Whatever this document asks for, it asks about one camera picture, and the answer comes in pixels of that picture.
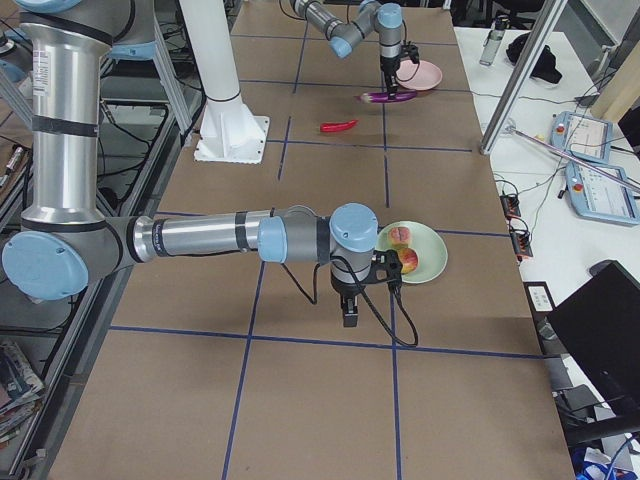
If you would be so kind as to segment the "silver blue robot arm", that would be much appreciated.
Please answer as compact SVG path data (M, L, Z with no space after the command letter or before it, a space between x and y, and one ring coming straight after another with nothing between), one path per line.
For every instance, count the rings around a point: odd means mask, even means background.
M343 21L321 1L290 1L293 11L321 32L334 54L344 59L370 34L378 35L380 69L385 92L374 98L399 101L397 71L403 56L403 14L396 3L362 1L353 20Z
M154 47L150 1L24 1L33 46L33 200L1 263L13 285L41 300L77 294L156 258L255 251L266 262L331 268L343 323L371 277L378 222L350 203L321 217L304 206L190 219L106 217L96 206L100 66L116 46Z

